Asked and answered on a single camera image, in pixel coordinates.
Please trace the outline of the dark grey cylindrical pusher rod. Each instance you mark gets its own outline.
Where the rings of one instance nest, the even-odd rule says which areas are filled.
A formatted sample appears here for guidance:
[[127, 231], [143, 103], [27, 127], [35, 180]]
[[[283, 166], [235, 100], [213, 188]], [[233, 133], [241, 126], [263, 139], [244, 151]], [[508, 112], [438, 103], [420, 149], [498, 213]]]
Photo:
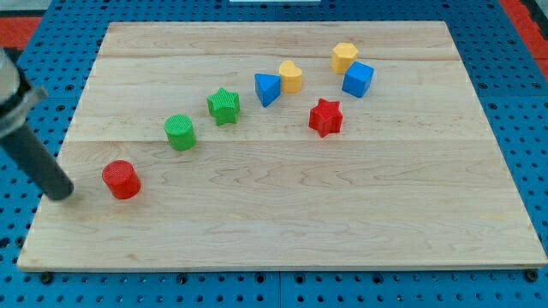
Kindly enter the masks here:
[[1, 147], [47, 198], [63, 200], [74, 191], [73, 182], [27, 124], [2, 137]]

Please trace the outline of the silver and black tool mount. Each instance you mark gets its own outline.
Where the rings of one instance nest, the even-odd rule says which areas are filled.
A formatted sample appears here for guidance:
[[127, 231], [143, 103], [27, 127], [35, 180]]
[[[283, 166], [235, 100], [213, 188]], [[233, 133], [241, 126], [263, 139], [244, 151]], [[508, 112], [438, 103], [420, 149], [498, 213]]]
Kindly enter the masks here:
[[46, 99], [43, 86], [32, 86], [22, 70], [1, 49], [1, 137], [21, 127], [31, 108]]

